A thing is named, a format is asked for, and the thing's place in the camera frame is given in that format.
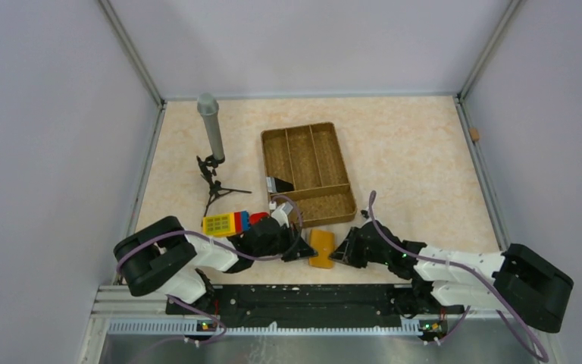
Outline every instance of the white wall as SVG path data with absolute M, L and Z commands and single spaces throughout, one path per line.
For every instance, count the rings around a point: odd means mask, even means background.
M 94 0 L 0 1 L 0 363 L 77 359 L 156 112 Z
M 166 98 L 458 92 L 506 0 L 113 0 Z
M 560 337 L 580 363 L 582 2 L 527 2 L 469 109 L 511 238 L 574 279 Z

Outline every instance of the brown tray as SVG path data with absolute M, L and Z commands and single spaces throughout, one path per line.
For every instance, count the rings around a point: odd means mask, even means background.
M 262 132 L 264 172 L 296 190 L 269 193 L 297 202 L 305 227 L 353 220 L 355 200 L 333 123 Z

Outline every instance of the orange object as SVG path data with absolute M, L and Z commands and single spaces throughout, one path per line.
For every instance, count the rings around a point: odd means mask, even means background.
M 330 231 L 312 229 L 309 235 L 309 245 L 318 251 L 318 256 L 309 258 L 309 265 L 315 268 L 333 268 L 329 255 L 336 249 L 336 235 Z

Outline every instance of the gray cylinder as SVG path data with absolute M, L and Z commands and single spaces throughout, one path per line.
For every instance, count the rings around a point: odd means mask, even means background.
M 219 163 L 224 162 L 224 145 L 222 144 L 222 133 L 220 132 L 220 122 L 217 120 L 217 113 L 220 106 L 217 100 L 210 93 L 203 93 L 197 98 L 197 111 L 204 120 L 208 142 L 211 144 L 213 158 Z

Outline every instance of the purple cable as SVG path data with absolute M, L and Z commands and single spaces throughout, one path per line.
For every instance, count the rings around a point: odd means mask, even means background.
M 302 224 L 303 224 L 302 214 L 300 213 L 300 210 L 298 209 L 298 206 L 296 205 L 296 203 L 293 202 L 293 200 L 291 200 L 289 197 L 284 196 L 284 195 L 274 196 L 271 199 L 271 201 L 274 201 L 276 199 L 283 199 L 283 200 L 287 201 L 291 205 L 291 207 L 293 207 L 293 210 L 296 211 L 296 214 L 298 215 L 298 226 L 300 226 L 300 228 L 302 228 Z M 180 231 L 172 231 L 170 233 L 166 233 L 166 234 L 159 235 L 157 237 L 153 237 L 151 240 L 148 240 L 148 241 L 136 246 L 134 249 L 129 251 L 128 254 L 126 254 L 125 256 L 122 256 L 121 259 L 119 259 L 119 262 L 117 262 L 117 273 L 121 273 L 121 266 L 124 265 L 124 263 L 127 262 L 128 259 L 130 259 L 132 256 L 134 256 L 138 252 L 151 246 L 154 243 L 157 243 L 160 240 L 167 239 L 169 237 L 177 237 L 180 235 L 193 235 L 194 237 L 198 237 L 200 239 L 206 240 L 211 244 L 221 246 L 224 249 L 226 249 L 232 253 L 235 253 L 238 256 L 241 256 L 243 258 L 253 260 L 256 262 L 270 262 L 272 260 L 277 260 L 282 256 L 281 254 L 278 254 L 276 256 L 263 256 L 263 257 L 250 256 L 249 254 L 245 254 L 245 253 L 237 251 L 236 249 L 232 248 L 231 246 L 228 246 L 226 244 L 212 240 L 210 237 L 207 237 L 206 235 L 200 234 L 196 231 L 180 230 Z
M 539 341 L 539 338 L 532 332 L 532 330 L 530 330 L 530 328 L 525 324 L 523 319 L 518 315 L 518 313 L 516 313 L 516 311 L 512 308 L 512 306 L 510 306 L 508 301 L 506 301 L 503 298 L 503 296 L 501 296 L 499 291 L 497 291 L 496 288 L 487 279 L 485 279 L 485 277 L 483 277 L 483 275 L 477 273 L 474 269 L 470 268 L 469 266 L 467 266 L 465 264 L 461 264 L 461 263 L 457 263 L 457 262 L 448 262 L 446 260 L 430 258 L 428 256 L 419 256 L 418 254 L 414 254 L 406 249 L 403 249 L 401 246 L 396 245 L 393 241 L 391 241 L 391 239 L 388 238 L 387 235 L 385 235 L 385 233 L 380 229 L 380 226 L 378 226 L 378 222 L 376 221 L 376 218 L 374 217 L 373 205 L 374 205 L 375 199 L 376 199 L 376 191 L 372 190 L 371 193 L 369 194 L 369 207 L 368 207 L 369 217 L 371 218 L 371 223 L 374 225 L 374 228 L 376 228 L 376 231 L 378 232 L 380 237 L 383 238 L 383 240 L 385 240 L 392 248 L 398 250 L 399 252 L 401 252 L 403 254 L 406 254 L 407 256 L 411 256 L 412 258 L 416 258 L 419 260 L 424 260 L 425 262 L 432 262 L 432 263 L 436 263 L 436 264 L 445 264 L 445 265 L 449 264 L 452 267 L 460 268 L 460 269 L 463 269 L 464 271 L 468 271 L 468 272 L 472 273 L 472 275 L 475 276 L 488 290 L 490 290 L 490 292 L 499 300 L 499 302 L 512 314 L 512 317 L 514 317 L 515 321 L 518 322 L 523 327 L 527 336 L 530 338 L 530 340 L 532 341 L 534 346 L 539 349 L 541 355 L 537 354 L 537 352 L 534 348 L 530 348 L 528 345 L 526 345 L 524 339 L 514 330 L 512 325 L 505 318 L 505 316 L 500 311 L 497 311 L 499 313 L 499 315 L 501 316 L 501 319 L 504 321 L 505 325 L 510 329 L 510 331 L 512 332 L 514 337 L 517 339 L 517 341 L 525 348 L 525 350 L 528 351 L 528 353 L 530 353 L 532 356 L 534 356 L 535 358 L 537 358 L 541 362 L 548 362 L 549 361 L 549 356 L 548 356 L 548 353 L 546 351 L 546 348 L 543 347 L 543 345 Z M 466 313 L 463 315 L 463 317 L 461 317 L 461 319 L 462 320 L 465 319 L 465 316 L 466 316 Z
M 222 328 L 222 332 L 220 334 L 217 334 L 215 336 L 212 336 L 211 338 L 204 340 L 204 341 L 199 341 L 199 345 L 207 345 L 207 344 L 212 344 L 215 341 L 220 340 L 220 338 L 222 338 L 226 333 L 227 333 L 227 326 L 220 321 L 219 319 L 217 319 L 215 316 L 213 315 L 209 315 L 206 312 L 203 312 L 199 309 L 196 309 L 195 307 L 183 302 L 182 300 L 180 300 L 179 298 L 175 297 L 175 296 L 171 296 L 170 294 L 167 294 L 166 297 L 168 297 L 169 300 L 172 300 L 174 303 L 176 303 L 179 306 L 182 306 L 184 309 L 188 309 L 191 312 L 194 312 L 198 315 L 202 315 L 204 317 L 208 317 L 210 320 L 212 320 L 216 326 L 218 326 L 219 328 Z M 144 350 L 142 350 L 139 354 L 135 355 L 135 357 L 130 360 L 128 363 L 134 363 L 135 361 L 137 361 L 139 358 L 141 358 L 142 356 L 146 355 L 149 351 L 155 349 L 156 347 L 159 347 L 160 345 L 166 344 L 170 341 L 183 341 L 187 339 L 187 337 L 181 337 L 181 336 L 174 336 L 174 337 L 166 337 L 164 339 L 161 339 L 160 341 L 152 344 L 151 346 L 145 348 Z M 189 339 L 187 342 L 194 344 L 195 340 L 191 340 Z

